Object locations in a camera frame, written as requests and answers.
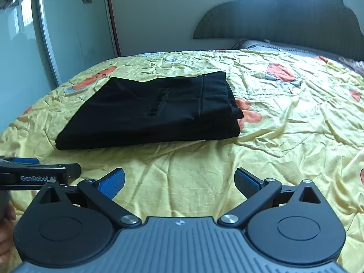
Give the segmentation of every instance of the yellow bedsheet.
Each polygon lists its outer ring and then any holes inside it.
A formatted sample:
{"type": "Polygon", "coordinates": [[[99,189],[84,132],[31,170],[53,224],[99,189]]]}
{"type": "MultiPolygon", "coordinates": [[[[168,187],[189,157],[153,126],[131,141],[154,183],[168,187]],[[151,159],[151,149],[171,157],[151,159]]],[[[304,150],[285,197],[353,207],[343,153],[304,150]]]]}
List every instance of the yellow bedsheet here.
{"type": "MultiPolygon", "coordinates": [[[[333,61],[278,52],[173,52],[116,58],[75,76],[11,123],[0,139],[0,155],[37,157],[43,164],[79,163],[82,179],[98,179],[122,167],[126,184],[114,200],[143,220],[148,215],[217,219],[245,200],[234,186],[233,174],[238,167],[287,185],[311,179],[347,231],[339,263],[349,272],[362,273],[363,85],[361,76],[333,61]],[[66,88],[111,66],[116,70],[87,90],[64,95],[66,88]],[[242,99],[246,118],[237,138],[55,149],[57,134],[110,77],[147,81],[215,71],[226,72],[235,97],[242,99]]],[[[32,193],[14,191],[12,198],[20,216],[32,193]]],[[[14,250],[10,264],[0,272],[19,262],[14,250]]]]}

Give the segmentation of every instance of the human hand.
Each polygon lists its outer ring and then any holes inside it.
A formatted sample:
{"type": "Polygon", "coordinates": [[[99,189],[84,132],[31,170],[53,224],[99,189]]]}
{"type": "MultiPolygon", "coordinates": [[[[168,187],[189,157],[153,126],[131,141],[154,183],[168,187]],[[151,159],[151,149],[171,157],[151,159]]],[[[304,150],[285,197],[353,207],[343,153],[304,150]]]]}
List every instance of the human hand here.
{"type": "Polygon", "coordinates": [[[13,245],[13,220],[15,210],[10,204],[6,207],[5,218],[0,223],[0,265],[7,263],[10,258],[10,248],[13,245]]]}

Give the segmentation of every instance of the headboard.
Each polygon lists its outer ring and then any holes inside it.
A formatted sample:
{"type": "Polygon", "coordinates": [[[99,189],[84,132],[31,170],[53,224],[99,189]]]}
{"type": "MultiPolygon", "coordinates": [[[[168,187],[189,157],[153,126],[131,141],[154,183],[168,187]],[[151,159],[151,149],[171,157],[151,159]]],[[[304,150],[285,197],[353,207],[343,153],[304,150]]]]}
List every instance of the headboard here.
{"type": "Polygon", "coordinates": [[[300,45],[364,60],[364,35],[343,0],[235,0],[208,11],[193,35],[300,45]]]}

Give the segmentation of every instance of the black folded pants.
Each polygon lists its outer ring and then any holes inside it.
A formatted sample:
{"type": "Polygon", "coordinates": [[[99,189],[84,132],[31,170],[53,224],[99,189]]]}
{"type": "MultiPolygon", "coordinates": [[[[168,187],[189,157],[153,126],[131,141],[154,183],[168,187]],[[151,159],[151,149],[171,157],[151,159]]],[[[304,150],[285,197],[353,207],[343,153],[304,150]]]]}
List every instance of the black folded pants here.
{"type": "Polygon", "coordinates": [[[225,72],[139,82],[110,80],[56,139],[57,149],[92,149],[237,137],[237,107],[225,72]]]}

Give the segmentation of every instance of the triangular cutout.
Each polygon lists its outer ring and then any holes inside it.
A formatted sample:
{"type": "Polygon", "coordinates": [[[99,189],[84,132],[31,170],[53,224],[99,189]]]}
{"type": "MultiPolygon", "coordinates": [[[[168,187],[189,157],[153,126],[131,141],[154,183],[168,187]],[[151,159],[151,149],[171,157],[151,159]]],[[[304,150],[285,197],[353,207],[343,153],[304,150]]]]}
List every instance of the triangular cutout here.
{"type": "Polygon", "coordinates": [[[40,204],[46,203],[53,203],[53,202],[60,202],[61,199],[59,198],[56,190],[54,188],[49,188],[43,195],[42,199],[40,200],[40,204]]]}
{"type": "Polygon", "coordinates": [[[305,187],[305,189],[301,194],[300,201],[316,203],[316,204],[321,203],[320,199],[317,197],[317,195],[315,194],[315,192],[311,187],[305,187]]]}

